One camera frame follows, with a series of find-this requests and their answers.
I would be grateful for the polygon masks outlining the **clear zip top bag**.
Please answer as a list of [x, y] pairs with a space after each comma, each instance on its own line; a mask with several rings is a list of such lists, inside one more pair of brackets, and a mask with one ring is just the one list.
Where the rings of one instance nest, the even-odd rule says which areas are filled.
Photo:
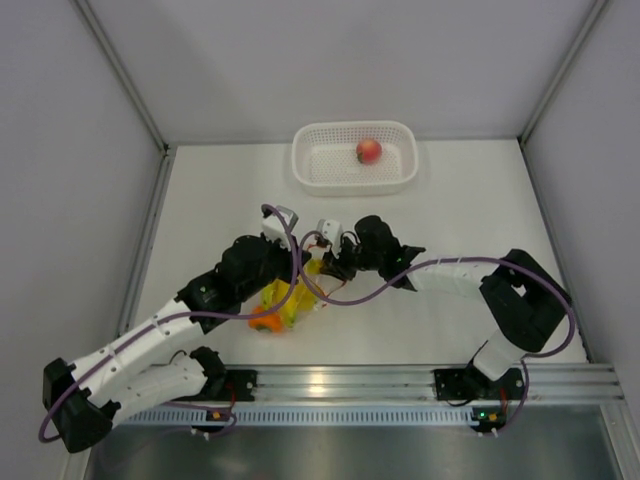
[[[305, 263], [303, 271], [317, 291], [330, 297], [342, 289], [346, 285], [346, 281], [337, 280], [320, 272], [323, 265], [322, 256], [328, 250], [328, 247], [309, 244], [305, 251], [311, 254], [311, 259]], [[278, 310], [274, 310], [273, 306], [282, 300], [288, 290], [289, 284], [280, 279], [262, 289], [259, 303], [252, 310], [252, 314], [257, 314], [258, 317], [250, 319], [248, 326], [260, 332], [283, 333], [292, 330], [297, 323], [311, 313], [327, 306], [325, 301], [316, 297], [301, 278], [298, 278], [287, 302]]]

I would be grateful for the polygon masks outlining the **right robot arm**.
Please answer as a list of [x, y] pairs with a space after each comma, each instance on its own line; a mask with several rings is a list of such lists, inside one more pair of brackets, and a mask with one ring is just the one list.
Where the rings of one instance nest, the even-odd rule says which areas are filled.
[[466, 368], [468, 388], [477, 396], [491, 396], [511, 367], [540, 355], [572, 315], [571, 297], [524, 250], [500, 258], [439, 257], [401, 243], [377, 215], [360, 219], [352, 236], [335, 220], [320, 221], [318, 230], [324, 275], [351, 281], [359, 272], [375, 272], [388, 288], [451, 294], [487, 307], [496, 330]]

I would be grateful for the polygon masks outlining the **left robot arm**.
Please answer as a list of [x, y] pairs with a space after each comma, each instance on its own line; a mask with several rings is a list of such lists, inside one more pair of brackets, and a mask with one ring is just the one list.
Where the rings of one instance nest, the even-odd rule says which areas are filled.
[[59, 441], [68, 452], [79, 453], [140, 411], [181, 397], [219, 397], [226, 367], [210, 348], [199, 347], [167, 365], [160, 360], [228, 320], [242, 319], [242, 305], [277, 280], [291, 297], [310, 258], [292, 237], [241, 236], [211, 270], [189, 281], [139, 326], [89, 355], [48, 363], [40, 442]]

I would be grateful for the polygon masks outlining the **pink fake peach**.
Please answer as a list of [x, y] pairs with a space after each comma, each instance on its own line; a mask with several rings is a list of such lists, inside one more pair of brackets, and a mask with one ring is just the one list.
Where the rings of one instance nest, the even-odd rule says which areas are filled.
[[356, 146], [356, 159], [361, 164], [375, 164], [380, 160], [382, 151], [382, 145], [377, 140], [366, 138]]

